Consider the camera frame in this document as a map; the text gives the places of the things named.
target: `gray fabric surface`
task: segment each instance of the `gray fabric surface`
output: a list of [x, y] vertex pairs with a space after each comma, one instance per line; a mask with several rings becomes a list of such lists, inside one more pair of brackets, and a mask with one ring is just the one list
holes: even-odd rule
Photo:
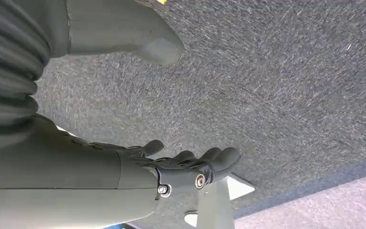
[[[157, 138], [159, 156], [239, 148], [234, 172], [256, 186], [233, 201], [240, 211], [366, 160], [366, 1], [348, 2], [151, 1], [185, 43], [177, 64], [67, 56], [51, 61], [35, 98], [89, 141]], [[165, 199], [136, 223], [187, 228], [195, 196]]]

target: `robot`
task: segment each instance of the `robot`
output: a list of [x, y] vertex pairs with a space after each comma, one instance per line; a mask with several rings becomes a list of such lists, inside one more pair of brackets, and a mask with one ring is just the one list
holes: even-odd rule
[[175, 191], [226, 177], [234, 148], [200, 158], [163, 148], [88, 143], [36, 114], [30, 95], [50, 58], [133, 52], [155, 64], [179, 60], [183, 43], [133, 0], [0, 0], [0, 228], [103, 228], [146, 217]]

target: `white surface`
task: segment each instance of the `white surface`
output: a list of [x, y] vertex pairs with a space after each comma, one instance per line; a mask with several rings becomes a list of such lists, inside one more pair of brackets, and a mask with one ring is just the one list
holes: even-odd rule
[[72, 136], [76, 137], [76, 135], [74, 135], [73, 133], [70, 133], [69, 131], [62, 129], [62, 128], [61, 128], [61, 127], [59, 127], [59, 126], [57, 126], [57, 129], [62, 130], [62, 131], [66, 131], [66, 132], [68, 132], [70, 135], [72, 135]]
[[192, 227], [197, 226], [197, 213], [191, 213], [184, 216], [184, 221]]
[[251, 184], [233, 174], [227, 177], [227, 183], [228, 183], [230, 200], [254, 192], [254, 187]]

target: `bolt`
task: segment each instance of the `bolt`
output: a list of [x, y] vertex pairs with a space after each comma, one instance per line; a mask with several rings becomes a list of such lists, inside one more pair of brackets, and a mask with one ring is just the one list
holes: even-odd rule
[[166, 194], [168, 192], [168, 187], [166, 185], [159, 185], [158, 193], [159, 194]]
[[205, 185], [205, 176], [203, 174], [199, 174], [196, 177], [195, 186], [198, 189], [202, 189]]

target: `robotic hand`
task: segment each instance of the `robotic hand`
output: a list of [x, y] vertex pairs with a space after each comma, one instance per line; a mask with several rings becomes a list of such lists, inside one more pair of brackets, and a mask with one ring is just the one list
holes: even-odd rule
[[156, 154], [164, 147], [159, 140], [150, 141], [145, 146], [127, 148], [103, 143], [93, 144], [124, 154], [139, 166], [152, 171], [158, 179], [158, 193], [164, 198], [169, 197], [172, 190], [202, 189], [207, 184], [225, 178], [241, 157], [235, 148], [221, 150], [215, 147], [200, 158], [196, 158], [190, 151], [182, 151], [173, 158], [152, 160], [146, 157]]

